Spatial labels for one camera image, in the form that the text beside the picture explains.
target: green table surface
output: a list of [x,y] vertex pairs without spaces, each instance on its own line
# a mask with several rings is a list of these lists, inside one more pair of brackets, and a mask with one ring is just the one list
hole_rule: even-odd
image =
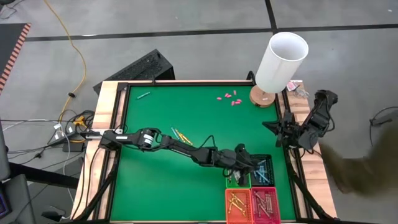
[[[294,220],[284,155],[276,138],[261,123],[275,121],[275,105],[258,108],[249,99],[251,86],[134,86],[126,114],[127,133],[159,128],[171,136],[171,127],[194,146],[214,135],[218,149],[243,143],[250,154],[270,154],[281,218]],[[150,95],[137,100],[137,96]],[[225,93],[232,98],[225,98]],[[232,100],[240,105],[231,106]],[[122,148],[114,201],[113,221],[226,220],[225,179],[222,169],[201,167],[188,157],[160,150],[141,152]]]

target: person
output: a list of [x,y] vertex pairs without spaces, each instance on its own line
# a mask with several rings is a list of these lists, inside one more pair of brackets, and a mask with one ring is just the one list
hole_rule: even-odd
[[342,158],[325,143],[320,147],[326,169],[344,194],[374,196],[398,189],[398,121],[386,124],[377,143],[362,158]]

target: white cylinder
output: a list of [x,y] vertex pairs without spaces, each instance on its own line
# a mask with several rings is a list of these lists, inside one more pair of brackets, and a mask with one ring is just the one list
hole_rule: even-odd
[[282,91],[308,54],[299,35],[280,32],[271,37],[256,73],[257,86],[266,93]]

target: gray floor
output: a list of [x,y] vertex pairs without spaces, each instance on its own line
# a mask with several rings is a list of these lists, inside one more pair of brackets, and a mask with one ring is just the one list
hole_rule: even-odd
[[[50,0],[72,35],[197,29],[270,27],[262,0]],[[272,0],[279,27],[345,26],[398,23],[396,0]],[[1,22],[31,22],[30,37],[64,35],[40,0],[26,0],[18,13]],[[310,53],[294,76],[313,94],[329,89],[339,95],[331,113],[336,130],[325,140],[345,157],[369,149],[368,120],[398,104],[397,29],[299,32]],[[177,79],[245,78],[256,71],[271,34],[220,34],[130,39],[78,40],[88,77],[70,108],[93,110],[92,86],[153,49],[173,64]],[[68,91],[83,75],[78,55],[67,41],[26,42],[0,97],[3,119],[57,118]],[[11,150],[47,142],[53,124],[24,124],[6,131]],[[24,162],[32,155],[14,162]],[[66,158],[60,149],[28,163],[44,167]],[[331,183],[338,216],[343,220],[396,223],[398,196],[361,198],[342,195]]]

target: wooden base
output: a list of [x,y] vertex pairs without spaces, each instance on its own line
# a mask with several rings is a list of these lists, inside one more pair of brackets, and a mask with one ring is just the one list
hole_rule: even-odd
[[250,91],[251,102],[261,108],[270,106],[275,101],[274,93],[266,93],[255,85]]

